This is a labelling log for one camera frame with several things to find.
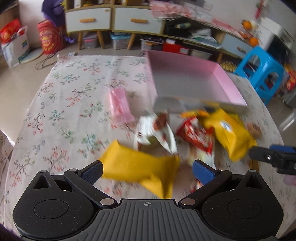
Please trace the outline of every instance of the microwave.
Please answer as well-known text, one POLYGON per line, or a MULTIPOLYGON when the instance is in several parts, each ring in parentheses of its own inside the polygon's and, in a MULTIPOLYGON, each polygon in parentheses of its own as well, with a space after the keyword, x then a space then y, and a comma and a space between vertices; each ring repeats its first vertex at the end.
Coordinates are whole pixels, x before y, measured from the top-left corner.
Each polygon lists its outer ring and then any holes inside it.
POLYGON ((294 40, 285 30, 280 36, 277 36, 269 29, 258 25, 256 32, 261 48, 282 65, 288 61, 294 40))

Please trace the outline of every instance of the drawer handle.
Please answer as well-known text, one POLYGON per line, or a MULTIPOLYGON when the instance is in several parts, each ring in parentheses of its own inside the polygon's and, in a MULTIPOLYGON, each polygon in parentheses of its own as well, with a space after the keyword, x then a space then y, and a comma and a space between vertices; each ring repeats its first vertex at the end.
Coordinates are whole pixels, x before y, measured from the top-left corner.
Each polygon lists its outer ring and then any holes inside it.
POLYGON ((244 49, 242 49, 242 48, 240 48, 240 47, 238 47, 238 46, 237 46, 237 50, 238 50, 239 52, 242 52, 242 53, 244 53, 244 54, 246 54, 246 53, 247 53, 247 51, 246 51, 246 50, 244 50, 244 49))
POLYGON ((133 23, 148 23, 148 20, 146 20, 146 19, 131 18, 131 22, 133 22, 133 23))
POLYGON ((95 20, 96 20, 95 18, 85 18, 85 19, 80 19, 79 22, 81 22, 81 23, 92 23, 95 20))

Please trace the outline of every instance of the floor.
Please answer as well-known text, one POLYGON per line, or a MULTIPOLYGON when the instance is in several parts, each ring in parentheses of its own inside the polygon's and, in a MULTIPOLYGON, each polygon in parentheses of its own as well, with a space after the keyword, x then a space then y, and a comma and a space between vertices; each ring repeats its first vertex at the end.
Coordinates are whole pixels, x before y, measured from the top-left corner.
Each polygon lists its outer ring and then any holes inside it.
MULTIPOLYGON (((107 45, 105 50, 97 48, 78 51, 77 44, 74 44, 63 49, 59 54, 68 55, 70 52, 77 52, 79 55, 138 56, 141 50, 114 50, 112 46, 107 45)), ((17 138, 36 91, 53 67, 51 65, 42 70, 35 69, 35 65, 45 57, 41 56, 33 62, 20 64, 12 69, 8 69, 6 64, 0 61, 0 130, 8 136, 12 143, 17 138)), ((56 61, 55 57, 47 63, 54 61, 56 61)), ((282 134, 284 143, 296 145, 296 136, 293 135, 296 133, 293 110, 275 98, 267 108, 282 134)))

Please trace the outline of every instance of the blue plastic stool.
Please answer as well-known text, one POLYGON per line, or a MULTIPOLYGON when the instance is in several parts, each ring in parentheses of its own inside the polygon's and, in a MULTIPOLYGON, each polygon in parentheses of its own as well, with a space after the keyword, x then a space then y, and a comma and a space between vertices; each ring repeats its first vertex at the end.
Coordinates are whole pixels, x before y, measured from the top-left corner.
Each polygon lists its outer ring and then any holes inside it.
POLYGON ((266 105, 280 87, 284 76, 284 68, 261 47, 257 46, 246 55, 234 73, 247 78, 266 105), (260 64, 256 71, 246 68, 246 65, 253 56, 257 56, 260 60, 260 64), (265 80, 272 73, 276 73, 278 78, 273 83, 273 86, 269 88, 265 84, 265 80))

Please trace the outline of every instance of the white tote bag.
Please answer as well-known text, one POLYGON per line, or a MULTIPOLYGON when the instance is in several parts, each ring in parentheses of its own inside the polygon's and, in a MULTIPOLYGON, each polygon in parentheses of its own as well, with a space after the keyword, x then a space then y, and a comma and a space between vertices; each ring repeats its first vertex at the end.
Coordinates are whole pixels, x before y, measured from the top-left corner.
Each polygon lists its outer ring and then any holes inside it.
POLYGON ((26 57, 30 51, 29 43, 27 39, 27 26, 22 27, 17 32, 17 37, 13 41, 2 44, 1 48, 3 56, 8 64, 9 68, 13 68, 20 64, 20 62, 26 57))

